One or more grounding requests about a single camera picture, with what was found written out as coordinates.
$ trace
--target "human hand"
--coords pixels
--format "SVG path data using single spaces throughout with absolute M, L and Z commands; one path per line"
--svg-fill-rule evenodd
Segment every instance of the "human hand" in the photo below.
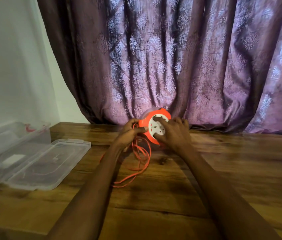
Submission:
M 129 120 L 122 128 L 118 137 L 115 139 L 113 144 L 118 146 L 120 149 L 125 149 L 129 146 L 129 144 L 133 141 L 133 139 L 137 136 L 137 134 L 145 133 L 148 131 L 148 127 L 135 127 L 132 128 L 134 124 L 137 124 L 139 119 L 131 119 Z
M 162 117 L 154 117 L 154 121 L 160 122 L 165 129 L 164 135 L 155 133 L 153 137 L 167 145 L 175 153 L 179 154 L 185 146 L 191 146 L 191 136 L 189 133 L 189 123 L 179 117 L 165 121 Z

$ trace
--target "wooden table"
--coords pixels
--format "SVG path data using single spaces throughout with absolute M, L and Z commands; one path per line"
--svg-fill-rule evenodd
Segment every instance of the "wooden table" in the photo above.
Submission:
M 83 139 L 92 147 L 62 183 L 51 191 L 23 191 L 0 185 L 0 239 L 43 239 L 67 204 L 89 179 L 118 127 L 59 123 L 52 140 Z M 282 237 L 282 136 L 225 135 L 191 131 L 208 163 Z M 113 189 L 99 239 L 220 239 L 184 162 L 154 146 L 148 169 L 132 184 Z M 131 154 L 124 164 L 134 164 Z M 130 172 L 122 166 L 118 178 Z

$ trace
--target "right arm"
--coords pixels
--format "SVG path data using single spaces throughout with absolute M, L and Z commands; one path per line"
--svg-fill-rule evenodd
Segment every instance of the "right arm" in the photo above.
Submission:
M 189 124 L 176 118 L 160 122 L 166 133 L 154 137 L 177 153 L 188 165 L 207 198 L 217 222 L 229 240 L 282 240 L 270 224 L 221 177 L 191 145 Z

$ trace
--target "round orange device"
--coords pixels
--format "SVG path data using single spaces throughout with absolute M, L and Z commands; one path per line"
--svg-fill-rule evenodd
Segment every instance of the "round orange device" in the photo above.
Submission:
M 154 144 L 159 145 L 159 142 L 153 137 L 155 133 L 159 135 L 165 134 L 165 129 L 160 122 L 153 120 L 154 117 L 162 117 L 165 121 L 171 120 L 171 114 L 163 108 L 153 107 L 145 111 L 139 120 L 139 126 L 147 126 L 149 130 L 144 133 L 147 136 L 149 141 Z

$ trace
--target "wall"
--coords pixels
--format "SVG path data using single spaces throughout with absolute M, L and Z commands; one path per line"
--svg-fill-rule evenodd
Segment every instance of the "wall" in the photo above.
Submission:
M 51 72 L 51 78 L 60 120 L 63 122 L 89 123 L 89 121 L 81 113 L 75 101 L 75 98 L 72 96 L 66 83 L 63 80 L 56 58 L 53 54 L 47 32 L 44 27 L 38 3 L 36 0 L 33 1 L 35 2 L 36 16 L 38 17 L 39 25 L 41 28 L 41 35 L 45 46 L 47 62 Z
M 82 122 L 53 55 L 36 0 L 0 0 L 0 125 Z

